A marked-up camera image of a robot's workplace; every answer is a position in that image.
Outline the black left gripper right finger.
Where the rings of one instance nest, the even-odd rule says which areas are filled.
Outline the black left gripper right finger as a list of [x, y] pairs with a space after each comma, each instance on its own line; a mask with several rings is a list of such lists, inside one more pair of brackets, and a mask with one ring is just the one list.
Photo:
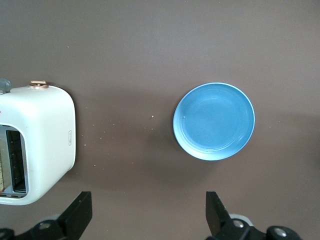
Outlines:
[[206, 192], [205, 217], [211, 232], [208, 240], [299, 240], [301, 237], [285, 226], [272, 225], [266, 232], [256, 229], [248, 218], [230, 215], [215, 191]]

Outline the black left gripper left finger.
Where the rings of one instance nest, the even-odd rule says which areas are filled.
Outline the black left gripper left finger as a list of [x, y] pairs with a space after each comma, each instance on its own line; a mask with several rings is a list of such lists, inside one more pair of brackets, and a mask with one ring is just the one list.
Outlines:
[[56, 219], [46, 219], [24, 233], [10, 228], [0, 230], [2, 240], [78, 240], [93, 217], [92, 193], [81, 192]]

